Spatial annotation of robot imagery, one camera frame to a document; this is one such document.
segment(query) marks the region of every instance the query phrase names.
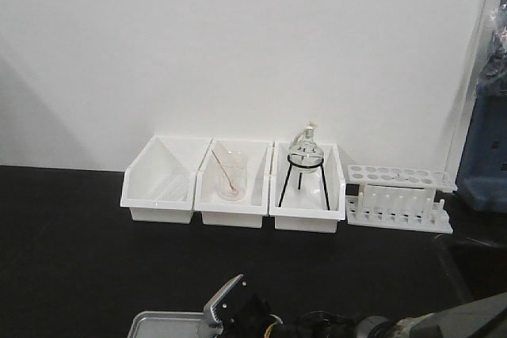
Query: glass beaker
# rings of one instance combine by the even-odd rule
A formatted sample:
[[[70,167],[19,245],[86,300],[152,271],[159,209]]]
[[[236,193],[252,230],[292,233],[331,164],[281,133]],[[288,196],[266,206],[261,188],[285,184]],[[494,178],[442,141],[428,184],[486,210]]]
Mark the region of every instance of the glass beaker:
[[[248,157],[241,152],[228,152],[220,158],[218,194],[228,201],[239,201],[246,194],[246,164]]]

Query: black metal stand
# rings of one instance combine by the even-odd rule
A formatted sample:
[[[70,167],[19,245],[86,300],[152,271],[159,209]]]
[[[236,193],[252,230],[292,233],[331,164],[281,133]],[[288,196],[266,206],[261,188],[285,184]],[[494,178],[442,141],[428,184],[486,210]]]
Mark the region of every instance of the black metal stand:
[[[284,200],[285,190],[287,189],[288,178],[291,176],[291,171],[292,171],[293,165],[295,167],[301,168],[301,169],[313,169],[313,168],[318,168],[320,166],[320,170],[322,173],[322,185],[324,185],[324,195],[326,196],[326,206],[327,206],[327,210],[331,210],[330,209],[330,199],[329,199],[329,196],[327,195],[326,175],[324,174],[324,159],[322,159],[322,161],[319,162],[318,164],[312,165],[312,166],[305,166],[305,165],[296,164],[291,161],[290,156],[287,156],[287,161],[288,161],[288,171],[287,171],[287,176],[285,177],[284,188],[282,189],[282,195],[280,196],[280,202],[278,203],[278,207],[282,207],[282,201]],[[298,189],[299,190],[301,190],[302,178],[303,178],[303,172],[301,172],[299,174],[299,179],[298,179]]]

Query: white plastic bin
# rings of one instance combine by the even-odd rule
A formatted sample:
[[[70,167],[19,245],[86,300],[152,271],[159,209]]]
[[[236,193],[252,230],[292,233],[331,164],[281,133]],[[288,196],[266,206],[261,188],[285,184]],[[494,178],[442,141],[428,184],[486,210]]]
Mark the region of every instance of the white plastic bin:
[[[281,207],[278,207],[288,171],[288,147],[285,142],[276,142],[273,154],[273,172],[270,185],[269,215],[275,217],[278,230],[314,231],[335,233],[337,222],[345,219],[345,177],[341,169],[340,155],[336,144],[319,144],[324,150],[324,173],[330,200],[322,185],[320,169],[304,173],[301,189],[298,189],[298,173],[292,170]]]
[[[196,174],[211,139],[154,136],[125,171],[120,205],[132,219],[190,223]]]
[[[242,200],[229,201],[219,197],[217,178],[221,168],[212,154],[216,144],[230,152],[248,156],[246,166],[246,195]],[[205,225],[262,227],[262,217],[268,215],[269,169],[273,153],[271,142],[233,139],[213,139],[197,174],[196,211]]]

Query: plastic storage bin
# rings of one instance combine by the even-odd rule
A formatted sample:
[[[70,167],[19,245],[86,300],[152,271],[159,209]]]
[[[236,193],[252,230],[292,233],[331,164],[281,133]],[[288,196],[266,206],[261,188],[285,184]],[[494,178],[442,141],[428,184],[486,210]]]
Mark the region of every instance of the plastic storage bin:
[[[212,149],[221,144],[230,152],[248,156],[246,195],[230,201],[219,197],[218,176],[221,171]],[[273,147],[271,142],[251,142],[233,139],[213,139],[201,170],[197,175],[196,211],[206,225],[262,227],[262,217],[268,215],[269,168]]]
[[[507,97],[475,102],[456,184],[476,211],[507,213]]]
[[[190,223],[196,174],[211,139],[154,136],[125,171],[120,205],[132,219]]]
[[[276,142],[273,154],[273,172],[270,185],[269,215],[275,217],[278,230],[315,231],[335,233],[337,222],[345,219],[345,177],[341,169],[336,144],[318,144],[324,150],[324,173],[330,200],[330,210],[322,186],[320,170],[304,173],[298,189],[297,173],[291,174],[284,201],[278,207],[288,171],[288,147]]]

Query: black countertop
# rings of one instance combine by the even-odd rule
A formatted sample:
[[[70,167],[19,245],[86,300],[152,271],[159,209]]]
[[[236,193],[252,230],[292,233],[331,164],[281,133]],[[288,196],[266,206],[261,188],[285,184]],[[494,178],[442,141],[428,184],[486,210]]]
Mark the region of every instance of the black countertop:
[[[277,314],[394,319],[459,304],[435,234],[338,224],[336,234],[134,222],[123,173],[0,166],[0,336],[126,337],[144,310],[200,311],[245,273]],[[453,195],[454,236],[505,241],[507,218]]]

